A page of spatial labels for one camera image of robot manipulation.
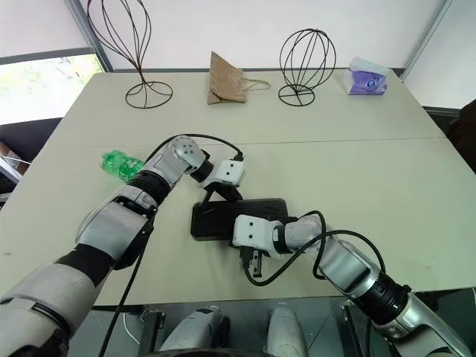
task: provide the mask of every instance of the brown paper bag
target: brown paper bag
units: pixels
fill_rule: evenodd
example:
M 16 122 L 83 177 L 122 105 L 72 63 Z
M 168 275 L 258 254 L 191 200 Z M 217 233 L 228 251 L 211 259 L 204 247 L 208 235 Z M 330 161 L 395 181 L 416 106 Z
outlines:
M 245 81 L 255 82 L 248 88 Z M 208 104 L 224 102 L 246 102 L 246 91 L 251 87 L 262 84 L 269 89 L 270 85 L 264 80 L 248 80 L 242 69 L 233 67 L 218 54 L 212 51 L 210 56 L 210 89 L 208 91 Z

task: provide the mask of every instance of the black cable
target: black cable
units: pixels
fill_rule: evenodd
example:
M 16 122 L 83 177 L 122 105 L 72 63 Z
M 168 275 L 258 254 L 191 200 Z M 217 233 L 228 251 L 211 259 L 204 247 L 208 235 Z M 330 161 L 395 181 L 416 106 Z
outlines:
M 242 161 L 243 158 L 244 158 L 243 153 L 240 149 L 238 149 L 233 144 L 231 144 L 231 143 L 229 143 L 226 140 L 223 140 L 221 138 L 217 138 L 215 136 L 205 135 L 205 134 L 179 134 L 179 135 L 186 135 L 186 136 L 190 136 L 191 138 L 205 138 L 205 139 L 211 139 L 211 140 L 218 141 L 220 143 L 228 145 L 230 148 L 234 149 L 237 152 L 237 155 L 235 156 L 236 160 Z M 166 141 L 163 141 L 158 147 L 155 148 L 154 151 L 152 151 L 152 153 L 149 155 L 149 157 L 147 158 L 147 160 L 145 162 L 148 162 L 148 160 L 150 160 L 162 147 L 164 147 L 167 143 L 169 143 L 172 139 L 174 139 L 175 137 L 177 137 L 179 135 L 171 136 Z
M 309 248 L 311 245 L 313 245 L 314 243 L 316 243 L 318 240 L 320 240 L 322 238 L 322 234 L 319 234 L 317 237 L 314 237 L 312 238 L 310 241 L 308 241 L 305 245 L 303 245 L 302 247 L 299 248 L 298 251 L 296 251 L 292 257 L 290 257 L 288 259 L 287 262 L 285 262 L 283 264 L 283 266 L 281 266 L 278 270 L 276 270 L 276 272 L 270 276 L 268 279 L 266 280 L 262 280 L 262 281 L 257 281 L 255 280 L 251 274 L 250 274 L 250 271 L 248 270 L 248 267 L 246 266 L 245 264 L 245 275 L 246 277 L 248 278 L 249 282 L 252 283 L 253 285 L 255 286 L 266 286 L 270 283 L 272 283 L 273 281 L 276 280 L 277 277 L 279 277 L 287 268 L 289 268 L 289 266 L 302 254 L 304 253 L 304 251 Z
M 107 345 L 109 344 L 109 340 L 111 338 L 112 331 L 114 330 L 116 321 L 118 320 L 119 314 L 124 307 L 124 303 L 126 302 L 126 298 L 127 298 L 127 295 L 129 294 L 129 290 L 131 289 L 132 284 L 134 283 L 135 276 L 137 275 L 139 271 L 139 267 L 141 266 L 142 257 L 144 256 L 144 252 L 145 252 L 148 240 L 149 238 L 147 237 L 147 240 L 144 244 L 144 249 L 142 250 L 142 252 L 139 254 L 137 258 L 137 262 L 135 263 L 134 270 L 132 271 L 131 277 L 129 278 L 129 282 L 127 283 L 126 289 L 124 290 L 124 293 L 122 294 L 122 297 L 120 298 L 118 307 L 114 311 L 114 315 L 112 316 L 111 323 L 109 324 L 109 327 L 107 329 L 106 336 L 104 336 L 103 344 L 101 346 L 99 353 L 97 354 L 97 357 L 104 357 L 104 353 L 106 353 Z
M 330 237 L 330 236 L 333 236 L 335 234 L 346 234 L 346 235 L 350 235 L 350 236 L 354 236 L 354 237 L 358 237 L 360 239 L 362 239 L 364 242 L 366 242 L 373 250 L 373 252 L 375 253 L 375 255 L 377 256 L 377 259 L 379 260 L 379 265 L 380 265 L 380 270 L 382 270 L 384 273 L 385 273 L 385 264 L 384 264 L 384 261 L 382 259 L 382 256 L 379 252 L 379 250 L 377 249 L 377 247 L 366 237 L 362 236 L 361 234 L 359 233 L 356 233 L 356 232 L 353 232 L 353 231 L 348 231 L 348 230 L 344 230 L 344 229 L 339 229 L 339 230 L 334 230 L 334 231 L 328 231 L 325 233 L 325 237 Z M 258 281 L 258 280 L 255 280 L 249 270 L 248 270 L 248 264 L 249 264 L 249 261 L 248 262 L 245 262 L 245 275 L 246 277 L 248 278 L 249 282 L 252 283 L 253 285 L 255 286 L 266 286 L 270 283 L 272 283 L 273 281 L 276 280 L 277 277 L 279 277 L 308 247 L 310 247 L 311 245 L 313 245 L 314 243 L 316 243 L 318 240 L 322 239 L 322 237 L 324 237 L 323 234 L 319 234 L 318 236 L 312 238 L 310 241 L 308 241 L 305 245 L 303 245 L 301 248 L 299 248 L 299 250 L 297 250 L 291 258 L 289 258 L 289 260 L 287 262 L 285 262 L 283 264 L 283 266 L 281 266 L 272 276 L 270 276 L 268 279 L 266 280 L 261 280 L 261 281 Z M 321 240 L 321 247 L 319 248 L 319 252 L 318 252 L 318 257 L 316 258 L 316 261 L 314 263 L 314 266 L 313 266 L 313 271 L 314 271 L 314 267 L 317 266 L 317 268 L 319 267 L 319 263 L 321 262 L 320 261 L 320 258 L 322 258 L 322 255 L 324 254 L 324 250 L 323 250 L 323 242 L 324 242 L 325 239 Z
M 365 357 L 370 356 L 370 333 L 372 332 L 372 320 L 367 319 L 367 326 L 365 327 Z
M 329 233 L 332 233 L 331 235 L 346 234 L 347 236 L 354 236 L 366 242 L 367 245 L 369 245 L 372 248 L 373 253 L 377 256 L 377 260 L 379 261 L 379 265 L 380 265 L 380 270 L 382 270 L 384 273 L 387 273 L 387 269 L 385 268 L 385 263 L 384 263 L 384 259 L 382 258 L 382 255 L 380 254 L 377 247 L 368 238 L 366 238 L 365 236 L 362 236 L 360 233 L 357 233 L 354 231 L 348 231 L 347 229 L 336 229 L 334 231 L 330 231 Z
M 317 214 L 319 216 L 319 219 L 321 220 L 321 236 L 323 237 L 327 237 L 327 227 L 326 227 L 326 220 L 324 219 L 324 216 L 322 215 L 321 212 L 319 212 L 318 210 L 311 210 L 310 212 L 302 215 L 302 217 L 304 216 L 310 216 L 312 214 Z M 326 246 L 326 240 L 323 239 L 321 240 L 321 246 L 319 247 L 319 252 L 318 252 L 318 256 L 315 258 L 315 262 L 314 262 L 314 265 L 312 266 L 312 275 L 316 278 L 316 279 L 319 279 L 319 280 L 326 280 L 326 277 L 323 276 L 323 275 L 320 275 L 318 273 L 318 269 L 319 269 L 319 264 L 321 264 L 321 260 L 322 260 L 322 256 L 324 255 L 324 248 Z

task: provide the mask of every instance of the window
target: window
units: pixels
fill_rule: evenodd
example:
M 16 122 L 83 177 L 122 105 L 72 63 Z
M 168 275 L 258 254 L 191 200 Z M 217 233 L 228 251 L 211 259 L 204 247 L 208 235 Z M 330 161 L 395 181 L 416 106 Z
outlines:
M 62 118 L 102 71 L 94 54 L 0 65 L 0 125 Z

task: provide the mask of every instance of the wire stand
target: wire stand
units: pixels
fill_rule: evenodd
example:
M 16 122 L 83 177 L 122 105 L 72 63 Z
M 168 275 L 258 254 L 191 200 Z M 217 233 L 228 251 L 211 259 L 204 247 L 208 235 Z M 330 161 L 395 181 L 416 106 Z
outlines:
M 323 59 L 317 67 L 309 67 L 318 39 Z M 326 64 L 332 62 L 332 54 L 332 67 L 326 68 Z M 299 67 L 294 67 L 293 61 L 300 63 Z M 281 47 L 280 68 L 286 82 L 277 94 L 280 100 L 290 106 L 308 106 L 315 99 L 314 88 L 326 82 L 334 71 L 334 44 L 321 30 L 307 28 L 294 32 Z
M 134 41 L 134 50 L 131 51 L 127 48 L 123 38 L 121 38 L 116 31 L 116 28 L 112 24 L 111 18 L 106 10 L 105 1 L 97 0 L 100 2 L 100 11 L 102 13 L 103 26 L 107 31 L 107 34 L 102 34 L 96 24 L 91 19 L 91 3 L 93 0 L 88 0 L 86 8 L 86 16 L 89 26 L 91 27 L 94 35 L 99 41 L 106 46 L 109 50 L 115 52 L 119 56 L 123 57 L 129 62 L 132 67 L 139 73 L 141 82 L 133 86 L 127 91 L 125 100 L 133 108 L 137 109 L 151 109 L 161 106 L 168 102 L 172 98 L 173 90 L 168 84 L 164 82 L 158 82 L 156 80 L 146 80 L 142 71 L 142 62 L 144 61 L 144 55 L 149 46 L 150 37 L 152 33 L 152 23 L 150 21 L 149 14 L 144 6 L 142 0 L 120 0 L 115 4 L 122 4 L 123 10 L 126 12 L 127 18 L 130 21 L 132 27 L 132 38 Z M 144 23 L 140 24 L 140 29 L 143 29 L 143 33 L 139 36 L 138 26 L 135 23 L 129 6 L 130 2 L 137 3 L 139 12 L 143 13 L 143 16 L 137 16 L 144 19 Z

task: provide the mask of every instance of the floor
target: floor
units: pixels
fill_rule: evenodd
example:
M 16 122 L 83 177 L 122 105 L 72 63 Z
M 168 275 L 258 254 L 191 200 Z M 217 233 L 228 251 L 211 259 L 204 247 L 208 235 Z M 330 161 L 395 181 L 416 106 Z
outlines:
M 166 312 L 164 334 L 167 336 L 183 318 L 195 309 L 217 305 L 231 319 L 229 347 L 261 351 L 266 345 L 268 311 L 281 301 L 286 302 L 296 312 L 303 328 L 310 356 L 344 357 L 338 332 L 338 319 L 335 318 L 340 304 L 345 302 L 342 297 L 171 303 L 154 305 L 154 308 Z M 68 356 L 96 356 L 111 317 L 111 312 L 90 312 L 80 330 L 71 340 Z M 134 315 L 126 315 L 126 322 L 130 332 L 140 340 L 141 321 Z M 121 316 L 106 351 L 106 357 L 130 357 L 136 356 L 137 353 L 138 345 L 126 334 Z
M 309 297 L 282 300 L 244 300 L 207 303 L 168 303 L 154 305 L 166 313 L 164 335 L 167 337 L 175 326 L 195 309 L 217 305 L 230 317 L 231 330 L 229 347 L 238 350 L 261 351 L 266 345 L 268 311 L 278 302 L 286 302 L 296 312 L 303 329 L 309 357 L 354 357 L 355 349 L 343 331 L 348 332 L 347 323 L 341 313 L 342 297 Z M 476 294 L 474 289 L 464 289 L 437 296 L 431 303 L 443 318 L 465 341 L 471 351 L 476 350 Z M 103 336 L 112 318 L 112 312 L 91 311 L 71 340 L 69 357 L 95 357 Z M 365 319 L 356 322 L 358 338 L 363 345 Z M 129 331 L 141 339 L 142 321 L 136 315 L 126 314 Z M 372 351 L 378 357 L 390 357 L 387 344 L 382 337 L 372 334 Z M 122 316 L 109 342 L 106 357 L 131 357 L 138 355 L 138 345 L 126 334 Z

